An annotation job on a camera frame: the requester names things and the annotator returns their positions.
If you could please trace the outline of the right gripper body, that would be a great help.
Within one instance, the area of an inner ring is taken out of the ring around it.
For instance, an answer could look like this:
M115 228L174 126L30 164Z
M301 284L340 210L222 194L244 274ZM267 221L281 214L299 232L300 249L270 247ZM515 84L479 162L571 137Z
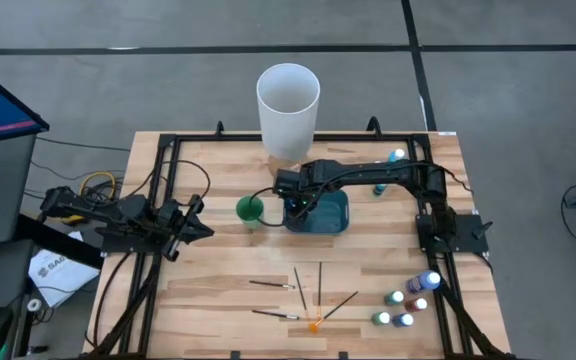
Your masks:
M316 192L305 193L300 196L297 204L300 206L297 212L297 220L303 222L308 217L309 212L317 205L319 195Z

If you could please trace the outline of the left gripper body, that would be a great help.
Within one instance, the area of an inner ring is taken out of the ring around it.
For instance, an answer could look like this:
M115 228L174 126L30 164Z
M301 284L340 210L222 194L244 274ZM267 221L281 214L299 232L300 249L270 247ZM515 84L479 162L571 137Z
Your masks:
M192 195L187 205L186 213L183 213L182 204L174 199L168 199L160 208L160 226L167 234L168 239L162 245L162 253L169 261L175 261L178 257L177 247L183 242L183 231L187 227L187 215L202 210L202 199L199 195Z

